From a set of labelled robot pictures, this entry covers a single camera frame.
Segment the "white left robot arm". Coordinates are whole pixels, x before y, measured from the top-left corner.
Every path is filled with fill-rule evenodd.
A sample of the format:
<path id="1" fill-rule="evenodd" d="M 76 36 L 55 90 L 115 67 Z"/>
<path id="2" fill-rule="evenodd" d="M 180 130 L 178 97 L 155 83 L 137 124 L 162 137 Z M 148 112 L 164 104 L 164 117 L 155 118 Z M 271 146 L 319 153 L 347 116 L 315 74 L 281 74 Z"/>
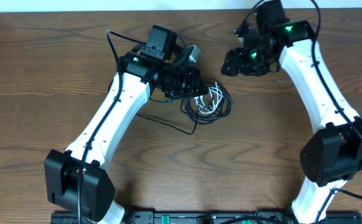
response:
<path id="1" fill-rule="evenodd" d="M 153 26 L 145 42 L 115 56 L 116 74 L 92 120 L 65 151 L 45 159 L 49 202 L 73 212 L 75 223 L 121 223 L 125 210 L 108 174 L 114 152 L 154 90 L 171 101 L 208 93 L 196 67 L 200 54 L 174 31 Z"/>

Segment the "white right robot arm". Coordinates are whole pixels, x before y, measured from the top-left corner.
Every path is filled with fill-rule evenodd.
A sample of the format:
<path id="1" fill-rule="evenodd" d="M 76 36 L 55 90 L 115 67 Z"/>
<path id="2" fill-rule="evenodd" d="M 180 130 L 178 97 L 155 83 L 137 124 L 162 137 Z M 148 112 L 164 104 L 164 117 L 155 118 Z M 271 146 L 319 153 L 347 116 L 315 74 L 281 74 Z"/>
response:
<path id="1" fill-rule="evenodd" d="M 224 75 L 263 76 L 284 70 L 310 118 L 313 136 L 300 152 L 305 174 L 285 223 L 319 223 L 334 196 L 362 171 L 362 118 L 328 70 L 318 43 L 319 28 L 292 21 L 280 1 L 259 1 L 235 30 L 241 46 L 226 54 Z"/>

